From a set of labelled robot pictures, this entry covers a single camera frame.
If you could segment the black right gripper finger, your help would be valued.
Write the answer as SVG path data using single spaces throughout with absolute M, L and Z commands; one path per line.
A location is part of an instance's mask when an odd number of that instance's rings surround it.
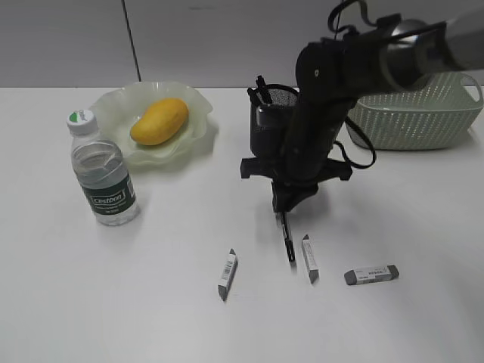
M 287 211 L 287 189 L 284 183 L 279 181 L 271 182 L 272 208 L 275 213 L 285 213 Z
M 317 193 L 317 185 L 310 186 L 290 186 L 285 201 L 285 211 L 292 211 L 302 201 L 312 197 Z

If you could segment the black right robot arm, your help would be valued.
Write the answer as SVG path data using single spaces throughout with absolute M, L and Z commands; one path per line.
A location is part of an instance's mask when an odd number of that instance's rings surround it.
M 434 24 L 391 14 L 361 33 L 334 23 L 348 6 L 344 1 L 331 11 L 331 37 L 299 53 L 295 88 L 259 77 L 247 91 L 252 156 L 241 160 L 240 175 L 271 180 L 276 213 L 315 195 L 321 182 L 348 180 L 358 168 L 348 156 L 329 154 L 340 146 L 337 135 L 351 124 L 349 111 L 360 98 L 418 91 L 436 74 L 483 67 L 482 10 Z

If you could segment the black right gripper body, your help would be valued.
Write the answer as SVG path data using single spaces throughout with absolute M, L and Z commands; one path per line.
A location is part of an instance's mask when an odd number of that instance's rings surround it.
M 252 155 L 240 163 L 242 178 L 263 176 L 290 186 L 310 186 L 338 178 L 346 181 L 359 165 L 344 155 L 332 160 L 329 153 L 338 145 L 337 135 L 348 120 L 358 95 L 347 82 L 343 41 L 323 38 L 310 42 L 296 61 L 296 105 L 285 129 L 278 155 L 260 158 Z M 257 123 L 271 126 L 281 107 L 258 107 Z

